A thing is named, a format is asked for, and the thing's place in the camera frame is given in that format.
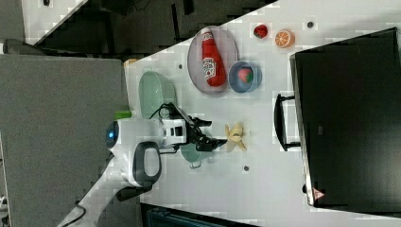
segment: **pink plate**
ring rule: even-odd
[[[226,77],[234,63],[238,61],[238,51],[233,37],[226,30],[220,29],[218,26],[209,26],[212,30],[218,52],[223,59]],[[212,87],[206,82],[204,77],[202,61],[201,61],[201,32],[192,40],[188,50],[188,73],[195,87],[207,95],[216,95],[227,90],[228,82],[219,87]]]

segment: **ketchup label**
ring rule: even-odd
[[[206,79],[216,76],[216,62],[212,58],[203,59],[203,71]]]
[[[204,41],[213,39],[213,35],[210,32],[206,32],[206,33],[201,34],[201,37],[203,38]]]

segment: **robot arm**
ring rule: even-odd
[[[211,121],[193,118],[173,103],[163,104],[159,115],[162,109],[168,109],[168,119],[130,118],[112,123],[106,144],[114,157],[100,179],[57,227],[96,227],[101,213],[120,190],[151,187],[161,175],[159,148],[178,149],[192,143],[199,151],[212,151],[227,142],[201,132],[200,127],[210,126]]]

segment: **orange slice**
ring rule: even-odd
[[[275,43],[280,48],[287,48],[295,43],[295,36],[288,30],[280,30],[277,32]]]

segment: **white table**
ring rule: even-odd
[[[21,0],[27,44],[36,44],[53,32],[88,0]]]
[[[312,29],[306,23],[313,21]],[[268,39],[258,40],[253,28],[269,27]],[[302,193],[304,184],[301,152],[284,152],[275,137],[273,105],[277,94],[292,94],[288,58],[291,54],[393,26],[401,27],[401,1],[281,0],[223,26],[234,36],[241,60],[257,63],[263,73],[259,89],[246,95],[229,90],[215,98],[198,91],[186,68],[191,40],[140,61],[126,64],[129,102],[140,113],[138,83],[142,70],[151,66],[174,82],[180,106],[188,113],[212,120],[209,130],[224,137],[224,124],[242,121],[248,151],[223,148],[203,163],[189,169],[178,152],[164,155],[163,174],[141,202],[187,212],[250,223],[257,226],[399,226],[400,219],[367,216],[309,207]],[[296,35],[295,46],[279,49],[276,32],[287,28]],[[298,140],[295,107],[287,103],[288,141]],[[250,171],[243,170],[249,166]]]

